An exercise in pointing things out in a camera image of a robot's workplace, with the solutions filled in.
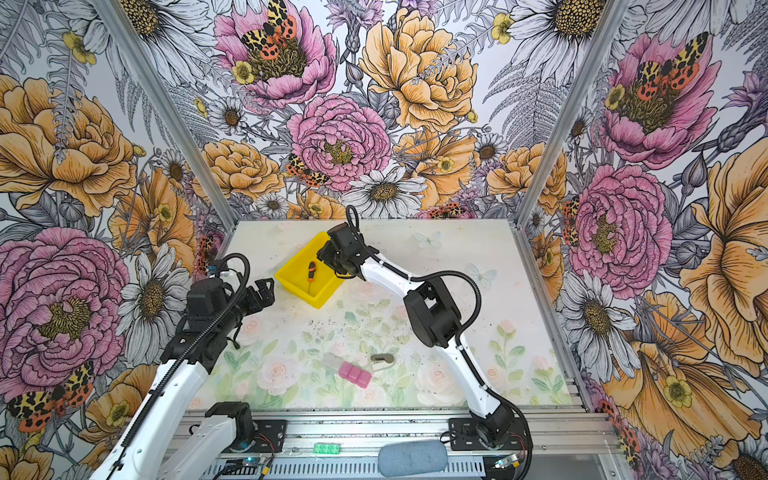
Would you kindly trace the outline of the orange black screwdriver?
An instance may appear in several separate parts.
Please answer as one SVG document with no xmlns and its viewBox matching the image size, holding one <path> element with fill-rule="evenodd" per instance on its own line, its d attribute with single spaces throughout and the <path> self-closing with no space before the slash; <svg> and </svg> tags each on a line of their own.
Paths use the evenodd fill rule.
<svg viewBox="0 0 768 480">
<path fill-rule="evenodd" d="M 317 270 L 317 264 L 315 261 L 310 261 L 307 268 L 307 293 L 311 293 L 312 285 L 315 281 L 315 275 Z"/>
</svg>

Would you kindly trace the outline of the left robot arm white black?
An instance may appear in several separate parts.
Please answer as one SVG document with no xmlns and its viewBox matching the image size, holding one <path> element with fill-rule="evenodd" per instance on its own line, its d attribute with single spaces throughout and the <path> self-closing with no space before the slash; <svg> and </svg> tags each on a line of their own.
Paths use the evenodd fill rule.
<svg viewBox="0 0 768 480">
<path fill-rule="evenodd" d="M 218 277 L 194 283 L 187 293 L 187 314 L 161 357 L 148 395 L 92 478 L 199 479 L 225 450 L 249 447 L 255 438 L 250 407 L 220 402 L 181 447 L 167 452 L 191 401 L 243 320 L 274 302 L 271 278 L 254 285 L 242 280 L 235 291 Z"/>
</svg>

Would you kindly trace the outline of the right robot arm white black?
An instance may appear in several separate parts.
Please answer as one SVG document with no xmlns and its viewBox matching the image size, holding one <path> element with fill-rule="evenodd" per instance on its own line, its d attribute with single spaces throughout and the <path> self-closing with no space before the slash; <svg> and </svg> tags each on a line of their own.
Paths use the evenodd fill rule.
<svg viewBox="0 0 768 480">
<path fill-rule="evenodd" d="M 450 367 L 477 421 L 477 437 L 490 449 L 500 447 L 515 421 L 524 417 L 516 405 L 493 390 L 466 342 L 465 332 L 479 317 L 482 306 L 479 287 L 459 271 L 418 276 L 403 269 L 367 245 L 350 221 L 334 226 L 328 235 L 317 258 L 343 278 L 360 278 L 402 298 L 412 332 L 424 346 L 437 349 Z M 467 320 L 462 319 L 445 282 L 447 277 L 461 279 L 471 287 L 475 303 Z"/>
</svg>

